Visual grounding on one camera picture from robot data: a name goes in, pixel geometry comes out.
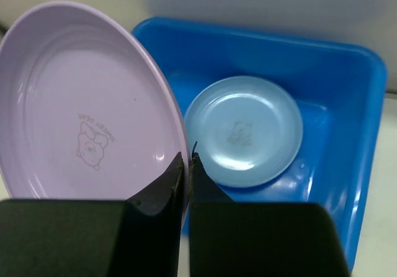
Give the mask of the purple plate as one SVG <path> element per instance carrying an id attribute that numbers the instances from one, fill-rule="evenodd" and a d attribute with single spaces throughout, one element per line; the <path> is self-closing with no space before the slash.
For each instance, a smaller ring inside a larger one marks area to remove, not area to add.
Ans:
<path id="1" fill-rule="evenodd" d="M 176 155 L 170 85 L 139 41 L 90 6 L 39 4 L 1 42 L 1 176 L 12 198 L 124 200 Z"/>

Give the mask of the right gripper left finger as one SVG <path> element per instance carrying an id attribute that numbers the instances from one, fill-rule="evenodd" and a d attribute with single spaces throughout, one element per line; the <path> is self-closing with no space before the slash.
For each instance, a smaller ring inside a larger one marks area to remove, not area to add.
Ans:
<path id="1" fill-rule="evenodd" d="M 2 276 L 176 276 L 184 162 L 121 201 L 1 202 Z"/>

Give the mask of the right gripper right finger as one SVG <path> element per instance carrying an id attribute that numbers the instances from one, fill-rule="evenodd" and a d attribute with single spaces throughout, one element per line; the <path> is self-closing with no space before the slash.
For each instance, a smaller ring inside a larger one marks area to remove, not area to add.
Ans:
<path id="1" fill-rule="evenodd" d="M 192 276 L 350 276 L 342 241 L 321 202 L 235 202 L 190 166 Z"/>

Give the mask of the blue plate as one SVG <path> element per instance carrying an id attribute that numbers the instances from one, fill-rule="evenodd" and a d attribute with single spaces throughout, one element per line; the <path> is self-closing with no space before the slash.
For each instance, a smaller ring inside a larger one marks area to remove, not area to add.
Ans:
<path id="1" fill-rule="evenodd" d="M 264 184 L 294 161 L 303 119 L 286 90 L 263 78 L 234 76 L 205 88 L 184 117 L 189 145 L 214 182 Z"/>

